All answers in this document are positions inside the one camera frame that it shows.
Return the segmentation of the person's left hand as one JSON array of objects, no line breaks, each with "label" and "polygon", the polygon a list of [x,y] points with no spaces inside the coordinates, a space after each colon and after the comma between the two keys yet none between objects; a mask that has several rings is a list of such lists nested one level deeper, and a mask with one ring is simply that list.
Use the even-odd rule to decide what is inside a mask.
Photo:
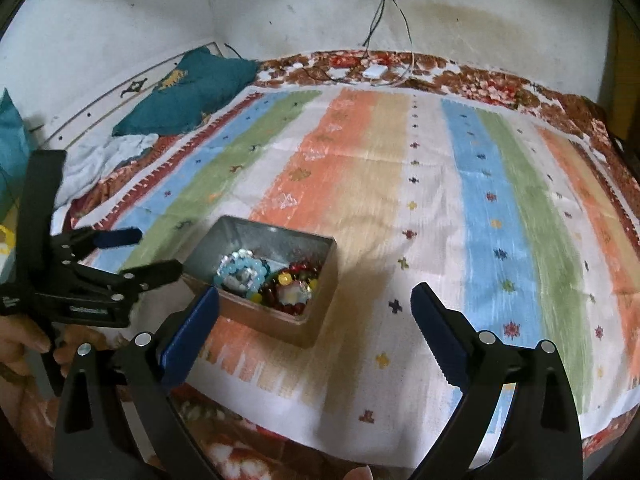
[{"label": "person's left hand", "polygon": [[[98,350],[106,350],[106,337],[90,327],[82,325],[65,325],[61,345],[53,352],[61,374],[66,377],[72,366],[77,348],[88,342]],[[29,366],[26,363],[26,351],[47,353],[50,340],[42,329],[29,318],[21,315],[2,316],[1,318],[1,363],[15,373],[28,376]]]}]

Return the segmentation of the person's right hand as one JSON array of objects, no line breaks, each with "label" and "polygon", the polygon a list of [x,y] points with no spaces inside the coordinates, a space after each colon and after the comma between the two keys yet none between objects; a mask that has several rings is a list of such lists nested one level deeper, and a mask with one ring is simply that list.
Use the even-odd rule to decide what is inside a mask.
[{"label": "person's right hand", "polygon": [[344,480],[373,480],[372,470],[369,466],[360,466],[345,474]]}]

